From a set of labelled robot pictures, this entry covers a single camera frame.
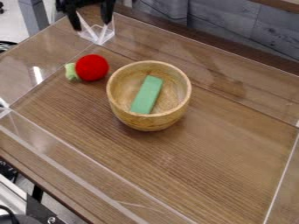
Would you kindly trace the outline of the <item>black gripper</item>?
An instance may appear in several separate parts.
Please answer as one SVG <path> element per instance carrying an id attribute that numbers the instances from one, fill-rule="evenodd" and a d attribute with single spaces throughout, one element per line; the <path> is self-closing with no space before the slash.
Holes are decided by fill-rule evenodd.
<path id="1" fill-rule="evenodd" d="M 55 10 L 65 12 L 71 28 L 77 32 L 81 31 L 81 26 L 76 8 L 92 4 L 100 5 L 101 20 L 104 24 L 108 25 L 113 16 L 116 0 L 54 0 Z"/>

